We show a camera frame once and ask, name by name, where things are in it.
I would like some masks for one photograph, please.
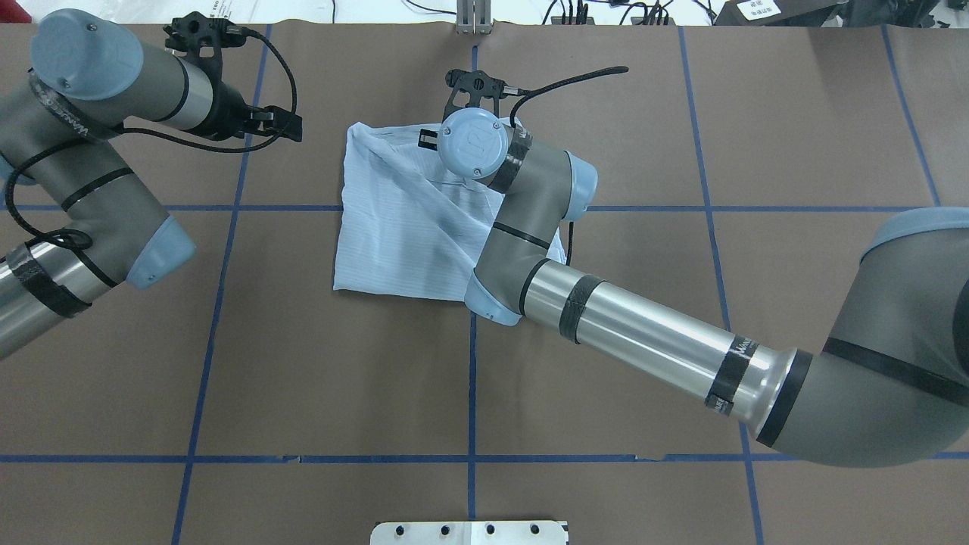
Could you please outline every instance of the black tape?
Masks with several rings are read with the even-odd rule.
[[[518,296],[518,314],[521,314],[522,316],[525,315],[525,296],[528,295],[528,287],[532,285],[532,280],[535,279],[535,275],[538,274],[539,269],[542,268],[542,265],[548,261],[551,260],[546,257],[542,261],[536,263],[535,267],[532,267],[532,270],[525,278],[525,283],[521,286],[521,295]]]
[[[91,261],[91,258],[87,257],[87,254],[84,253],[84,250],[73,249],[71,251],[74,253],[75,256],[78,257],[78,261],[82,262],[84,266],[87,267],[87,269],[91,271],[92,274],[97,276],[99,280],[104,282],[106,286],[108,286],[109,288],[113,288],[118,285],[117,282],[112,280],[110,276],[105,274],[105,272],[102,271],[100,267],[98,267],[93,261]]]
[[[27,73],[27,78],[30,81],[30,90],[37,97],[37,100],[44,105],[44,108],[47,108],[51,115],[65,125],[74,129],[74,132],[78,133],[81,138],[99,144],[118,136],[116,131],[82,112],[71,104],[71,101],[64,98],[64,95],[41,81],[33,70]]]
[[[548,242],[545,242],[542,239],[539,239],[538,237],[533,237],[528,233],[525,233],[524,231],[519,231],[518,229],[510,225],[505,225],[504,223],[500,223],[496,221],[491,227],[497,229],[498,231],[503,231],[505,233],[508,233],[509,235],[514,235],[522,240],[525,240],[526,242],[531,242],[536,246],[540,246],[544,250],[548,250],[548,248],[551,246],[551,244],[549,244]]]
[[[750,359],[754,357],[759,344],[753,339],[736,336],[731,343],[730,349],[724,355],[724,361],[720,363],[717,375],[713,378],[710,391],[706,394],[706,406],[713,410],[730,415],[734,408],[734,395],[736,389],[740,387],[743,375],[750,367]]]
[[[81,189],[79,189],[79,190],[75,191],[74,193],[68,195],[67,199],[64,199],[64,201],[61,202],[61,208],[64,211],[67,211],[68,208],[70,208],[70,207],[74,206],[75,204],[77,204],[78,201],[80,201],[84,197],[87,197],[91,193],[94,193],[98,189],[101,189],[105,185],[108,185],[109,183],[115,181],[116,179],[118,179],[118,178],[120,178],[122,176],[127,176],[127,175],[131,175],[131,174],[134,174],[134,173],[135,173],[134,171],[132,171],[131,169],[125,167],[123,169],[118,169],[116,171],[111,171],[111,172],[105,174],[104,176],[98,177],[97,179],[86,183],[83,187],[81,187]]]
[[[962,370],[969,373],[969,281],[962,287],[962,293],[955,304],[953,339],[955,340],[955,357],[962,365]]]
[[[512,186],[512,182],[521,170],[521,164],[525,161],[525,155],[532,148],[532,135],[528,131],[517,128],[512,136],[512,143],[508,146],[508,154],[505,161],[498,167],[498,172],[491,178],[489,189],[494,189],[498,193],[504,194]]]
[[[185,68],[185,63],[182,62],[182,61],[178,61],[178,66],[180,66],[181,69],[182,69],[182,79],[185,81],[185,88],[182,89],[182,98],[178,101],[178,106],[176,106],[175,109],[172,110],[171,113],[169,113],[165,117],[159,117],[158,119],[152,119],[152,121],[154,121],[156,123],[161,123],[162,121],[167,121],[167,120],[175,117],[175,114],[176,113],[179,113],[181,111],[181,108],[183,106],[185,106],[185,101],[188,100],[188,85],[189,85],[189,82],[188,82],[188,70]]]
[[[558,333],[561,336],[575,344],[581,344],[578,342],[578,321],[585,312],[585,304],[588,303],[592,292],[603,282],[604,280],[599,276],[587,274],[572,287],[572,293],[565,300],[565,307],[562,308],[562,314],[558,318]]]
[[[770,410],[761,432],[757,435],[758,442],[768,447],[774,446],[774,441],[784,430],[787,418],[791,415],[791,409],[794,407],[794,402],[797,401],[797,394],[800,394],[800,387],[804,384],[804,378],[811,369],[813,358],[810,353],[803,350],[798,350],[795,353],[794,360],[791,362],[791,369],[788,370],[788,375],[784,377],[781,391],[777,393],[777,399],[774,400],[774,407]]]
[[[67,288],[54,282],[31,255],[26,244],[7,254],[7,259],[8,267],[20,281],[20,285],[53,312],[65,318],[74,318],[91,307],[91,303],[85,303]]]
[[[969,387],[908,362],[839,338],[829,337],[825,352],[875,371],[929,395],[969,407]]]

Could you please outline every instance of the blue tape line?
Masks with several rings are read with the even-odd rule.
[[[751,453],[750,460],[752,462],[800,462],[797,458],[793,456],[788,456],[786,454],[781,454],[779,452],[773,453]]]
[[[288,464],[300,462],[302,456],[196,456],[193,464]]]
[[[679,52],[683,58],[683,77],[686,79],[686,98],[690,104],[690,123],[693,125],[693,143],[697,149],[697,166],[700,169],[700,187],[703,190],[703,208],[706,212],[706,229],[710,236],[710,249],[713,251],[713,271],[717,277],[717,291],[720,295],[720,315],[724,327],[729,331],[730,313],[727,311],[727,290],[724,287],[723,270],[720,267],[720,247],[717,245],[716,229],[713,225],[713,208],[710,202],[710,188],[706,183],[706,164],[703,161],[703,145],[700,142],[700,122],[697,120],[697,104],[693,96],[693,81],[690,79],[690,60],[686,52],[686,35],[683,27],[678,26]]]
[[[659,460],[638,458],[632,454],[482,454],[468,457],[463,454],[416,455],[210,455],[195,456],[192,465],[227,464],[714,464],[746,462],[743,454],[669,454]],[[750,453],[756,464],[771,462],[800,462],[793,456],[780,453]],[[969,452],[940,452],[929,460],[969,460]],[[125,454],[0,454],[0,464],[185,464],[187,456],[125,455]]]
[[[301,464],[467,464],[463,454],[416,454],[391,456],[301,456]]]
[[[925,174],[925,181],[928,183],[928,192],[932,194],[932,203],[938,207],[939,192],[935,189],[935,180],[932,172],[928,169],[928,161],[925,160],[925,151],[922,149],[922,139],[919,138],[919,131],[915,128],[915,121],[912,120],[912,113],[908,108],[908,100],[905,99],[905,91],[902,89],[901,79],[898,77],[898,69],[895,68],[895,54],[891,49],[889,39],[889,28],[882,25],[882,40],[885,42],[885,53],[889,56],[889,67],[891,68],[891,78],[895,82],[895,90],[898,92],[898,101],[902,104],[902,112],[905,113],[905,122],[908,123],[909,132],[912,133],[912,142],[915,143],[915,151],[919,155],[919,162],[922,163],[922,172]]]
[[[754,478],[754,461],[750,456],[750,437],[747,427],[740,423],[740,446],[743,448],[743,468],[747,473],[747,494],[750,495],[750,511],[754,520],[754,536],[757,545],[764,545],[764,525],[761,523],[761,504],[757,499],[757,480]]]
[[[190,211],[190,212],[220,212],[232,211],[232,205],[165,205],[169,212]]]
[[[343,205],[242,205],[239,209],[246,212],[341,212]]]
[[[940,452],[931,460],[969,460],[969,452]]]
[[[710,249],[713,252],[713,269],[717,277],[717,291],[720,295],[720,312],[723,316],[724,328],[732,329],[730,310],[727,307],[727,289],[724,285],[723,267],[720,264],[720,248],[717,245],[716,227],[713,224],[713,205],[710,200],[710,188],[706,180],[706,165],[703,161],[703,145],[700,139],[700,121],[697,118],[697,104],[693,95],[693,81],[690,77],[690,60],[686,50],[686,34],[683,27],[679,31],[679,49],[683,57],[683,76],[686,79],[686,96],[690,104],[690,122],[693,124],[693,141],[697,147],[697,164],[700,167],[700,186],[703,189],[703,205],[706,207],[706,228],[710,236]],[[750,510],[753,517],[754,535],[757,545],[764,545],[764,530],[761,525],[761,508],[757,501],[757,484],[754,480],[754,464],[750,458],[750,444],[747,440],[747,429],[741,423],[740,444],[743,447],[743,465],[747,475],[747,492],[750,496]]]
[[[713,206],[714,212],[903,212],[921,207],[731,207]]]
[[[266,39],[272,35],[272,25],[266,27]],[[263,88],[263,76],[266,72],[266,55],[269,49],[263,45],[263,54],[259,60],[259,74],[256,76],[256,89],[253,93],[252,105],[259,106],[259,96]],[[245,145],[252,145],[252,135],[246,135]],[[238,223],[239,205],[242,202],[242,192],[245,190],[245,174],[249,165],[249,152],[242,154],[242,162],[239,166],[239,179],[235,185],[235,198],[233,200],[233,216],[229,222],[229,233],[226,236],[226,251],[222,258],[222,271],[219,273],[219,287],[215,294],[215,306],[212,310],[212,325],[208,330],[208,344],[205,348],[205,362],[202,367],[202,379],[199,382],[199,396],[195,403],[195,417],[192,420],[192,433],[189,436],[188,460],[185,462],[185,472],[182,476],[181,493],[178,496],[178,509],[175,512],[175,524],[172,529],[172,545],[178,545],[181,539],[182,523],[185,520],[185,507],[188,505],[188,492],[192,486],[192,467],[196,449],[199,444],[199,430],[202,427],[202,413],[205,407],[205,393],[208,390],[208,377],[212,370],[212,355],[215,350],[215,333],[219,328],[219,319],[222,315],[222,302],[225,296],[226,274],[229,271],[229,262],[233,254],[233,242],[235,240],[235,227]]]
[[[478,315],[471,314],[468,340],[468,520],[477,515],[475,456],[478,454]]]
[[[185,464],[184,456],[124,454],[0,454],[0,464]]]
[[[481,454],[478,464],[588,464],[639,462],[632,454]]]
[[[622,205],[598,205],[591,206],[586,211],[590,212],[703,212],[706,207],[680,207],[680,206],[622,206]]]

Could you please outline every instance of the gray robot arm segment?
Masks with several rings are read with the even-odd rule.
[[[265,37],[198,13],[175,19],[166,32],[166,44],[184,57],[85,12],[54,12],[31,43],[28,81],[0,99],[0,173],[23,171],[24,183],[40,183],[71,218],[60,234],[43,233],[11,208],[35,238],[0,262],[0,359],[121,281],[149,287],[194,255],[188,235],[107,143],[124,119],[158,121],[209,140],[271,136],[246,148],[191,144],[215,151],[301,139],[292,73]],[[290,112],[250,107],[221,82],[220,47],[241,46],[247,36],[265,41],[283,63],[293,86]],[[203,47],[214,48],[214,57],[201,57]],[[7,183],[12,206],[14,187]],[[67,233],[83,243],[65,240]]]
[[[482,127],[444,128],[488,148]],[[449,169],[473,166],[444,139]],[[506,194],[465,296],[476,313],[505,325],[527,316],[820,464],[903,464],[969,429],[969,367],[958,351],[969,327],[969,209],[896,216],[864,256],[824,350],[777,351],[545,259],[559,222],[577,219],[591,199],[589,184],[577,183],[584,162],[538,141],[516,154],[515,141],[523,137],[513,136],[494,173],[473,176]]]

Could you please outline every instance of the metal bracket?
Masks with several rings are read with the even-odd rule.
[[[510,87],[504,80],[492,78],[481,70],[467,72],[455,68],[448,71],[448,74],[445,76],[445,82],[452,91],[451,98],[448,99],[448,105],[444,108],[444,119],[447,119],[449,115],[462,108],[480,108],[482,99],[491,99],[493,101],[492,113],[498,115],[499,100],[510,96],[521,96],[525,93],[522,89]],[[466,105],[460,106],[454,103],[457,93],[467,93],[469,95]]]
[[[382,523],[370,545],[568,545],[569,524],[560,521]]]
[[[491,34],[491,0],[457,0],[458,34]]]

